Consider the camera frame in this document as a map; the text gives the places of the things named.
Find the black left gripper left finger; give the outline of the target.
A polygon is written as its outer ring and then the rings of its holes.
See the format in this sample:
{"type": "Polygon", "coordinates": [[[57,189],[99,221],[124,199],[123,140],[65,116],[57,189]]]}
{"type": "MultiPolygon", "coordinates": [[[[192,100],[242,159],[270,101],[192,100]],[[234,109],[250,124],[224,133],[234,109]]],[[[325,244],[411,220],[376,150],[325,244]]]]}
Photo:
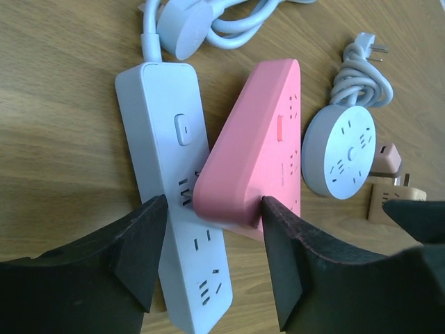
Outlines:
{"type": "Polygon", "coordinates": [[[1,263],[2,333],[139,333],[150,310],[168,217],[155,196],[39,257],[1,263]]]}

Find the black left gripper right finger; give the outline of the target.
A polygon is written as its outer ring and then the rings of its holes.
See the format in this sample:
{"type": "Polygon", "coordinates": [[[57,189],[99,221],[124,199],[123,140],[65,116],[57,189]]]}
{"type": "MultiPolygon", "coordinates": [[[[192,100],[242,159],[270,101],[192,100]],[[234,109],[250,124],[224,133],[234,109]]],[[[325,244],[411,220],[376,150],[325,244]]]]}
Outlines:
{"type": "Polygon", "coordinates": [[[444,332],[444,243],[374,253],[271,196],[261,201],[261,217],[283,333],[444,332]]]}

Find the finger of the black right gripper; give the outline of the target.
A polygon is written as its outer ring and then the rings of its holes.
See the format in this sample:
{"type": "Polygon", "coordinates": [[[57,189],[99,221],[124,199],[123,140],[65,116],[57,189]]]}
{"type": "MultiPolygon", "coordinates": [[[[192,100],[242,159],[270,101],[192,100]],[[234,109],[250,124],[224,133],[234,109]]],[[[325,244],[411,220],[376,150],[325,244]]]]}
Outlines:
{"type": "Polygon", "coordinates": [[[444,243],[444,201],[389,200],[382,208],[418,242],[444,243]]]}

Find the pink triangular power strip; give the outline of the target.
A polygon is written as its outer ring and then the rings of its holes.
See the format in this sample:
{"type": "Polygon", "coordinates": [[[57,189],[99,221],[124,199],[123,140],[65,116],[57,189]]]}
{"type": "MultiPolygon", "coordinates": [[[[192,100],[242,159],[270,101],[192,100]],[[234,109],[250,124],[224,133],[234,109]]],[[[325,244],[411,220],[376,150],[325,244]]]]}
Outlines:
{"type": "Polygon", "coordinates": [[[300,93],[296,59],[254,67],[193,189],[200,218],[263,241],[264,196],[300,214],[300,93]]]}

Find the white rectangular power strip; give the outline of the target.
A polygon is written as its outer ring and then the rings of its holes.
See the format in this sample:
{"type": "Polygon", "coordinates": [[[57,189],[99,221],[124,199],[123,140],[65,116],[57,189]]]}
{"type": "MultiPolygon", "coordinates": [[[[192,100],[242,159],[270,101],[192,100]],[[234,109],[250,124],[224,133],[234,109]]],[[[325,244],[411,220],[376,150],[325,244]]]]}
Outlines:
{"type": "Polygon", "coordinates": [[[159,278],[170,321],[208,333],[232,304],[221,228],[199,218],[192,194],[209,156],[194,68],[142,63],[120,73],[115,89],[141,200],[168,201],[159,278]]]}

